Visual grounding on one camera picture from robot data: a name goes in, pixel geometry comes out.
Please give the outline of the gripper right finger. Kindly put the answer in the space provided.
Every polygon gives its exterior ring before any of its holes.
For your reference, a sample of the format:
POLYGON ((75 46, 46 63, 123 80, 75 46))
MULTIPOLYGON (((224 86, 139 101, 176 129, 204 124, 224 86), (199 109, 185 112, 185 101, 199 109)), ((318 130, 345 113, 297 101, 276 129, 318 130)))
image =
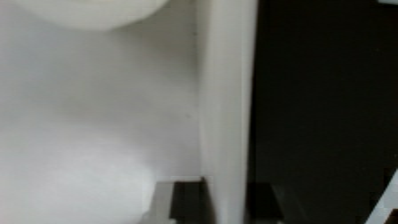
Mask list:
POLYGON ((364 224, 398 224, 398 170, 364 224))

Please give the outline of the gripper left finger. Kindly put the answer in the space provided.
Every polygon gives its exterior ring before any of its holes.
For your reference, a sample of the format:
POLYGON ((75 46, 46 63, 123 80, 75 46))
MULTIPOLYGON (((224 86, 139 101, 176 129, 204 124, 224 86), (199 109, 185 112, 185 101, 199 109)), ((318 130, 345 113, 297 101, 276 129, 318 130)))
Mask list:
POLYGON ((160 182, 139 224, 212 224, 212 197, 204 180, 160 182))

